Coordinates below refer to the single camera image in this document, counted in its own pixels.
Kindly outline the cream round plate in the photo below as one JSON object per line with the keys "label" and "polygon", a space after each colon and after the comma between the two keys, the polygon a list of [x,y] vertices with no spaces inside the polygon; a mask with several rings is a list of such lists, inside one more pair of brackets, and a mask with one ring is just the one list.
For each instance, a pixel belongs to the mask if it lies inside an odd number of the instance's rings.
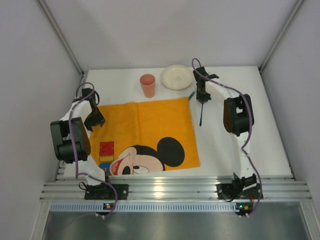
{"label": "cream round plate", "polygon": [[183,90],[189,87],[194,81],[192,71],[180,64],[166,67],[160,74],[161,83],[171,90]]}

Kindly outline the pink plastic cup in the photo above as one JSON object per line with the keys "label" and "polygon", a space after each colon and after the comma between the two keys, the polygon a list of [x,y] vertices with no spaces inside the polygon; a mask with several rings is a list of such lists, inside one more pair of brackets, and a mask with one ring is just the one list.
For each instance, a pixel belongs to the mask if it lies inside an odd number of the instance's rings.
{"label": "pink plastic cup", "polygon": [[143,94],[146,98],[155,96],[156,78],[152,74],[144,74],[139,79]]}

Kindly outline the yellow Mickey Mouse placemat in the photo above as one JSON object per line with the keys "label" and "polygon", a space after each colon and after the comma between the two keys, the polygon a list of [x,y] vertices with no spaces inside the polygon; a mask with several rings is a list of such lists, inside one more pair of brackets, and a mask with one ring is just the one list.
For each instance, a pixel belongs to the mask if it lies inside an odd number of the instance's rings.
{"label": "yellow Mickey Mouse placemat", "polygon": [[98,108],[105,123],[90,134],[91,156],[111,176],[199,167],[187,97]]}

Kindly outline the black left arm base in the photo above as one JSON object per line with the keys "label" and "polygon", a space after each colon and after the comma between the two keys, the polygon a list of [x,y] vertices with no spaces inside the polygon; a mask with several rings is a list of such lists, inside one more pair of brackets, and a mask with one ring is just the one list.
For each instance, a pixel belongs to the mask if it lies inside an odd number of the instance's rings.
{"label": "black left arm base", "polygon": [[[80,182],[78,184],[79,188],[85,192],[84,199],[85,200],[115,200],[116,195],[114,190],[104,184],[100,185],[87,185],[84,182]],[[113,188],[117,193],[118,200],[126,200],[128,198],[129,193],[129,185],[128,184],[113,184]]]}

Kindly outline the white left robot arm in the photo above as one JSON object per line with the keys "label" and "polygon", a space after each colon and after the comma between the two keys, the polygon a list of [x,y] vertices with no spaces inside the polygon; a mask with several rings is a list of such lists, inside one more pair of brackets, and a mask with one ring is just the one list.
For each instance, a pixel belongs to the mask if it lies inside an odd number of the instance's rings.
{"label": "white left robot arm", "polygon": [[76,98],[67,113],[49,126],[56,158],[74,169],[75,178],[84,177],[89,186],[106,181],[105,172],[93,160],[90,143],[94,128],[105,124],[99,103],[95,96]]}

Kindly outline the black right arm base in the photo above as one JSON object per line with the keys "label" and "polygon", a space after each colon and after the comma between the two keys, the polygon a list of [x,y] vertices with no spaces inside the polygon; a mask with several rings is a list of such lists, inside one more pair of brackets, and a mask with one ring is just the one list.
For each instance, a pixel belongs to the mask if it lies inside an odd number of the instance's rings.
{"label": "black right arm base", "polygon": [[263,198],[261,184],[255,173],[249,177],[239,177],[234,173],[231,183],[219,183],[216,189],[218,199],[226,202]]}

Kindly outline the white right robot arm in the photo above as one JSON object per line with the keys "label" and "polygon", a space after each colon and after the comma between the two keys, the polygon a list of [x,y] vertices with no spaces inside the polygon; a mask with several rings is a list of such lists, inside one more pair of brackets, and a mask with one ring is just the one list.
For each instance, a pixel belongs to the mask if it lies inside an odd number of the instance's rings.
{"label": "white right robot arm", "polygon": [[252,177],[255,170],[249,161],[249,153],[245,150],[249,146],[254,125],[251,97],[219,83],[219,77],[216,74],[209,75],[203,66],[195,68],[193,75],[196,81],[196,100],[205,104],[215,98],[223,106],[223,126],[233,143],[234,176],[240,179]]}

